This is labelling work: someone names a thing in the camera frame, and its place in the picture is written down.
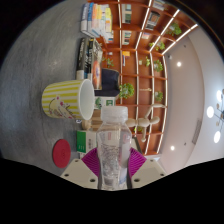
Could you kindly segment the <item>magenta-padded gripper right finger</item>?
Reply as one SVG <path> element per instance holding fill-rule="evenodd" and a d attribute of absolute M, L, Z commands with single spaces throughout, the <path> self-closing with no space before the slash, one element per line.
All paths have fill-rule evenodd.
<path fill-rule="evenodd" d="M 166 172 L 155 159 L 146 159 L 134 148 L 130 149 L 128 174 L 132 189 L 141 188 L 166 176 Z"/>

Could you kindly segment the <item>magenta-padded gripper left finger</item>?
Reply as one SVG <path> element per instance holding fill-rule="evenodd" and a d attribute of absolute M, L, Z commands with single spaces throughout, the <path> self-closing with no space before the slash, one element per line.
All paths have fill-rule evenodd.
<path fill-rule="evenodd" d="M 100 176 L 100 162 L 94 148 L 81 159 L 74 159 L 61 177 L 84 188 L 97 189 Z"/>

